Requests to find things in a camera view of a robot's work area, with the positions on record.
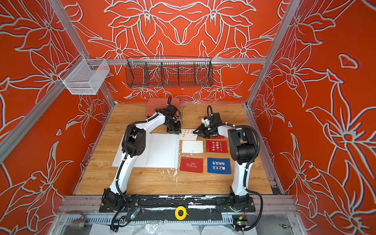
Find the white photo album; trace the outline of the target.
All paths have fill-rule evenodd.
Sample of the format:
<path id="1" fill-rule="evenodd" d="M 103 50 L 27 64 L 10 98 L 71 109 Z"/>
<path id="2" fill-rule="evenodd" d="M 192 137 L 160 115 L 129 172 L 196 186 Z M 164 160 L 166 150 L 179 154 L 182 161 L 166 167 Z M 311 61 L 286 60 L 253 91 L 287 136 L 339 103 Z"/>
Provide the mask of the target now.
<path id="1" fill-rule="evenodd" d="M 134 168 L 178 168 L 179 136 L 149 133 L 146 149 L 137 157 Z"/>

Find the white card red chinese text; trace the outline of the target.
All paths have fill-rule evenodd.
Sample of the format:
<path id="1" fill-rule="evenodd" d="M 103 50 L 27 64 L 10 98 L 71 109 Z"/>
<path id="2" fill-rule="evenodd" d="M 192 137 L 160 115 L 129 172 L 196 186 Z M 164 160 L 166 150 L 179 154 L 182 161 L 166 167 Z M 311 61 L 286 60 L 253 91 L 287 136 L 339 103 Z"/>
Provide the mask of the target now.
<path id="1" fill-rule="evenodd" d="M 179 140 L 182 141 L 196 141 L 197 134 L 194 133 L 194 129 L 182 129 L 179 134 Z"/>

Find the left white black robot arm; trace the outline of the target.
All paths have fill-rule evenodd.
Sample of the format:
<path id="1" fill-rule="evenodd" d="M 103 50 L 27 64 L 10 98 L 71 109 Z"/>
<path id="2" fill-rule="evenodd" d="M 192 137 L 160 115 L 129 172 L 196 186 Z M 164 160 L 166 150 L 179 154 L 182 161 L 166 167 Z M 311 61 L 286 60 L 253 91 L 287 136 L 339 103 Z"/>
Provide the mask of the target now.
<path id="1" fill-rule="evenodd" d="M 121 161 L 116 176 L 109 188 L 104 189 L 100 212 L 119 211 L 127 203 L 136 203 L 137 194 L 127 194 L 127 185 L 134 164 L 147 148 L 147 135 L 160 125 L 166 126 L 168 134 L 181 134 L 179 110 L 167 99 L 166 108 L 155 109 L 154 115 L 145 121 L 136 121 L 127 126 L 121 142 Z"/>

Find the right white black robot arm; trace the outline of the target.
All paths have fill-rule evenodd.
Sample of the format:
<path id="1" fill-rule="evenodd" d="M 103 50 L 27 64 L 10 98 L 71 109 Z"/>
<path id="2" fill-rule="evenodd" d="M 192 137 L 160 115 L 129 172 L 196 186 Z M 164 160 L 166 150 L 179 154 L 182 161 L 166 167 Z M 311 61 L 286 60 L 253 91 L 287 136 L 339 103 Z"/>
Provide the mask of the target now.
<path id="1" fill-rule="evenodd" d="M 194 133 L 206 139 L 226 137 L 231 158 L 235 162 L 234 180 L 224 205 L 238 212 L 251 204 L 250 195 L 258 196 L 262 202 L 261 194 L 248 188 L 250 171 L 260 151 L 260 138 L 257 131 L 248 125 L 222 122 L 219 113 L 204 117 L 201 122 L 202 124 L 194 130 Z"/>

